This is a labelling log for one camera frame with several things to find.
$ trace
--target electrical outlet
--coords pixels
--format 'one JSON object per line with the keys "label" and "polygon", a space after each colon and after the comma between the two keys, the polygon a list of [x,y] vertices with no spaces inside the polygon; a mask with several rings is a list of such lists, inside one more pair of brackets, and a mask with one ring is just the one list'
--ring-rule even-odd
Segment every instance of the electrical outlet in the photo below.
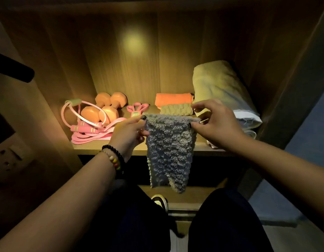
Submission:
{"label": "electrical outlet", "polygon": [[0,182],[18,173],[33,159],[32,150],[14,133],[0,144]]}

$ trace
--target dark pants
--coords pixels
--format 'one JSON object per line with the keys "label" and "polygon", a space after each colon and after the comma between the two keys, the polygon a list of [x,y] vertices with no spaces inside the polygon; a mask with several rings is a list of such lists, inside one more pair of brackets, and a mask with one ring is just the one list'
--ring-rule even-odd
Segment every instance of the dark pants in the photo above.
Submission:
{"label": "dark pants", "polygon": [[[138,186],[115,189],[98,209],[76,251],[169,252],[175,221]],[[189,251],[273,251],[248,201],[236,190],[213,191],[189,229]]]}

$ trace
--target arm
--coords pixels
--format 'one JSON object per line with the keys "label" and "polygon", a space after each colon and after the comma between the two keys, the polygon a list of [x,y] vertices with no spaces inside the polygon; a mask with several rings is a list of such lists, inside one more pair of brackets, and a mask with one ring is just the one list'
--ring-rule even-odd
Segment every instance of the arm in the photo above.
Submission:
{"label": "arm", "polygon": [[[128,161],[144,141],[141,116],[119,123],[109,142]],[[83,234],[114,180],[115,168],[101,152],[0,240],[0,251],[67,251]]]}
{"label": "arm", "polygon": [[233,112],[220,101],[201,101],[193,108],[211,111],[206,125],[191,123],[194,130],[216,146],[255,163],[259,173],[324,230],[324,168],[247,137]]}

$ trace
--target shoe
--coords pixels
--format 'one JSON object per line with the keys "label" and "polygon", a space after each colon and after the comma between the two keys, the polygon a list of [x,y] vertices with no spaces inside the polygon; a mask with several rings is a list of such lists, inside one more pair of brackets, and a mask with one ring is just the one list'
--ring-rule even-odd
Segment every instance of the shoe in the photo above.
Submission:
{"label": "shoe", "polygon": [[169,210],[168,201],[163,197],[163,195],[154,195],[151,199],[153,200],[154,203],[161,206],[166,213],[168,213]]}

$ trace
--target orange dumbbell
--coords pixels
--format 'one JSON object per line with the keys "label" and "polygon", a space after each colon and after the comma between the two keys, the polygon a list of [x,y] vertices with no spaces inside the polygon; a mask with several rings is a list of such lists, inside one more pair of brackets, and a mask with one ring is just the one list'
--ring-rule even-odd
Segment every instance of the orange dumbbell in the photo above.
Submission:
{"label": "orange dumbbell", "polygon": [[[115,119],[119,118],[118,108],[122,108],[127,104],[127,97],[120,92],[115,92],[110,97],[110,104],[106,105],[102,108],[102,110],[107,115],[106,124],[113,122]],[[104,115],[101,111],[99,111],[99,119],[103,119]]]}
{"label": "orange dumbbell", "polygon": [[[109,106],[111,105],[110,95],[108,93],[99,93],[95,98],[95,102],[99,108],[102,108],[103,106]],[[93,106],[87,106],[81,111],[81,116],[93,123],[97,123],[100,120],[104,120],[104,116],[101,116],[101,118],[99,118],[99,111],[100,110]]]}

